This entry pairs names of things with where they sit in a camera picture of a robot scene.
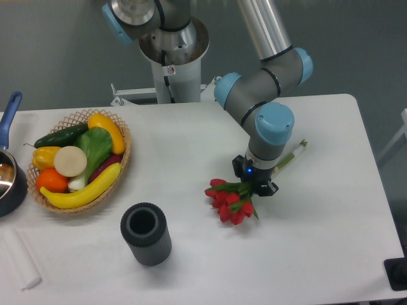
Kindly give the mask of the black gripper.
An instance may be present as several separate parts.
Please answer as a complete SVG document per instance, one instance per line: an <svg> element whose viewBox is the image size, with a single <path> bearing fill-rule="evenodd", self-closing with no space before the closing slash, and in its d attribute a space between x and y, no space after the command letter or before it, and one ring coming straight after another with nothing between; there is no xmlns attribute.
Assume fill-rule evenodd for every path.
<svg viewBox="0 0 407 305"><path fill-rule="evenodd" d="M273 196L279 187L272 182L272 173L274 167L267 169L260 169L255 167L252 160L243 157L242 155L236 156L232 160L233 170L235 176L241 182L253 182L253 194L258 196Z"/></svg>

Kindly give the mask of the silver blue-capped robot arm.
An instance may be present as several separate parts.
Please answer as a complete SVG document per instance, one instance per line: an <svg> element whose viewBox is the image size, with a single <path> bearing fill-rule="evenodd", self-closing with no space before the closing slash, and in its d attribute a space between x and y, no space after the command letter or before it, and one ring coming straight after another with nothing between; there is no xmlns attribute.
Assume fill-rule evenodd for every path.
<svg viewBox="0 0 407 305"><path fill-rule="evenodd" d="M292 111L277 98L306 81L313 63L305 50L292 46L273 1L239 1L238 7L261 68L249 78L221 77L214 98L249 135L246 153L232 162L235 175L251 186L251 194L271 196L277 191L272 172L294 126ZM102 14L120 41L139 43L151 64L158 103L200 101L209 34L191 15L189 1L108 1Z"/></svg>

